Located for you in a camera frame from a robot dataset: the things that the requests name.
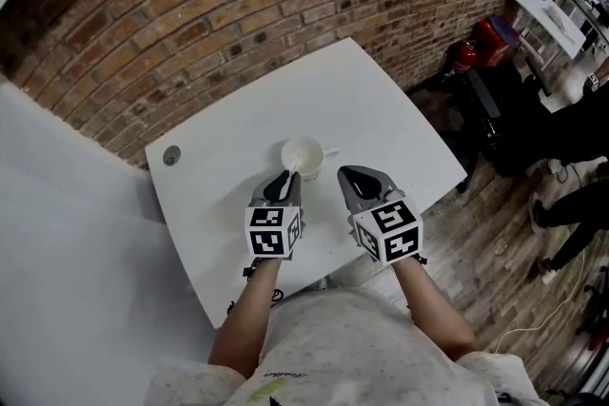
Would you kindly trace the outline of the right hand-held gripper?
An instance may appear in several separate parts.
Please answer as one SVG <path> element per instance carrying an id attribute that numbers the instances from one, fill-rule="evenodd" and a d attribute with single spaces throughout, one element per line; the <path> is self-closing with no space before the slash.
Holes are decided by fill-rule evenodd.
<path id="1" fill-rule="evenodd" d="M 349 210 L 350 234 L 374 261 L 386 266 L 421 251 L 421 214 L 387 174 L 343 165 L 337 179 Z"/>

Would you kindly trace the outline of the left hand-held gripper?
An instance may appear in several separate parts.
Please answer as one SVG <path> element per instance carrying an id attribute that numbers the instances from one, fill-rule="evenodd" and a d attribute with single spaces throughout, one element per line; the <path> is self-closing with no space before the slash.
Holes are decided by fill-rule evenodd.
<path id="1" fill-rule="evenodd" d="M 245 210 L 245 237 L 253 258 L 289 260 L 302 237 L 302 177 L 295 171 L 282 199 L 280 192 L 288 174 L 283 170 L 258 184 Z"/>

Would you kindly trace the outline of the white cup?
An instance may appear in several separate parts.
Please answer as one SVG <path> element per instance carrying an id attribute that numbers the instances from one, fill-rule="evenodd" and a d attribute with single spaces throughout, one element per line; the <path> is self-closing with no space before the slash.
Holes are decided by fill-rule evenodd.
<path id="1" fill-rule="evenodd" d="M 286 170 L 299 173 L 303 181 L 310 181 L 319 176 L 325 160 L 338 152 L 337 148 L 326 148 L 311 137 L 297 137 L 284 143 L 281 161 Z"/>

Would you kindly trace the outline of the person's right forearm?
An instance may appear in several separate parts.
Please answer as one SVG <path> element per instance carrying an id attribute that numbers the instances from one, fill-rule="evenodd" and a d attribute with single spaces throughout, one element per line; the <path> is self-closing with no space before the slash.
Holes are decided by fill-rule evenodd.
<path id="1" fill-rule="evenodd" d="M 414 258 L 392 265 L 415 324 L 451 360 L 480 350 L 469 322 Z"/>

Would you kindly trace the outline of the person's left forearm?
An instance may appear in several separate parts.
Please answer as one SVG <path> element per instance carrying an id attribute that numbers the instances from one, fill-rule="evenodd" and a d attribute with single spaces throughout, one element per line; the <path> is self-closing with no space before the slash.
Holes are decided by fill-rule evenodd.
<path id="1" fill-rule="evenodd" d="M 208 358 L 210 365 L 229 368 L 244 378 L 253 375 L 265 343 L 281 264 L 281 260 L 265 260 L 258 264 L 219 329 Z"/>

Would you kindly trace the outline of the black office chair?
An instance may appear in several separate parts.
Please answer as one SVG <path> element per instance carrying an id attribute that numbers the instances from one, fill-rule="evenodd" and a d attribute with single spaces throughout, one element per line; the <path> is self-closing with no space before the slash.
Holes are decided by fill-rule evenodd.
<path id="1" fill-rule="evenodd" d="M 540 95 L 550 87 L 540 68 L 526 59 L 530 73 L 522 76 L 512 62 L 470 69 L 448 76 L 440 90 L 462 116 L 462 127 L 443 130 L 442 139 L 465 159 L 465 178 L 457 189 L 468 189 L 483 157 L 502 177 L 518 175 L 541 159 L 566 163 L 551 139 L 550 111 Z"/>

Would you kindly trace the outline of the red fire extinguisher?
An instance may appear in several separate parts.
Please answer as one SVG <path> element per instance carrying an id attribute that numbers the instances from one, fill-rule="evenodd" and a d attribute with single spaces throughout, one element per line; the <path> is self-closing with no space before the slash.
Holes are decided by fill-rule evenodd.
<path id="1" fill-rule="evenodd" d="M 456 44 L 454 49 L 451 71 L 464 73 L 476 63 L 478 57 L 477 43 L 473 40 L 464 40 Z"/>

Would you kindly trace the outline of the person's white speckled shirt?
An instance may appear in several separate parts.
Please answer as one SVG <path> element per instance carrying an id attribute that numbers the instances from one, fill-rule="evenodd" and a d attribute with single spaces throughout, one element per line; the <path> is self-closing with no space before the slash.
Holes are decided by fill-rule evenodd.
<path id="1" fill-rule="evenodd" d="M 404 310 L 361 290 L 317 291 L 271 312 L 252 377 L 217 365 L 161 364 L 145 406 L 548 406 L 523 362 L 456 361 Z"/>

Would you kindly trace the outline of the red bag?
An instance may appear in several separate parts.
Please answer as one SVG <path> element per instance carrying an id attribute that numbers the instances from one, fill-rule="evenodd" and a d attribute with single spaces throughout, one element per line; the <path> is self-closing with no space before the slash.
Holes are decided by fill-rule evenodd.
<path id="1" fill-rule="evenodd" d="M 491 14 L 474 25 L 470 40 L 477 52 L 472 68 L 488 68 L 500 65 L 511 56 L 518 34 L 504 16 Z"/>

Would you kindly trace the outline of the white side table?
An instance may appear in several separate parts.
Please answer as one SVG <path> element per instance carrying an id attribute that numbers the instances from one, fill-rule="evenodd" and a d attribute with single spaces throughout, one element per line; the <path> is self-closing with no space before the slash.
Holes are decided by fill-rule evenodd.
<path id="1" fill-rule="evenodd" d="M 537 25 L 551 36 L 560 49 L 574 60 L 585 41 L 575 22 L 553 0 L 513 0 Z"/>

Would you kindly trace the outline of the red and black stand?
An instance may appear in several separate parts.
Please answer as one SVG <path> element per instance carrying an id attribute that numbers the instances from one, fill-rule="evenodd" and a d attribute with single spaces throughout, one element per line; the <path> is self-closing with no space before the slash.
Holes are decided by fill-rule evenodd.
<path id="1" fill-rule="evenodd" d="M 602 276 L 601 287 L 586 284 L 583 288 L 591 297 L 587 305 L 587 312 L 583 325 L 576 330 L 576 335 L 582 333 L 589 335 L 588 350 L 596 351 L 609 339 L 609 267 L 600 268 Z"/>

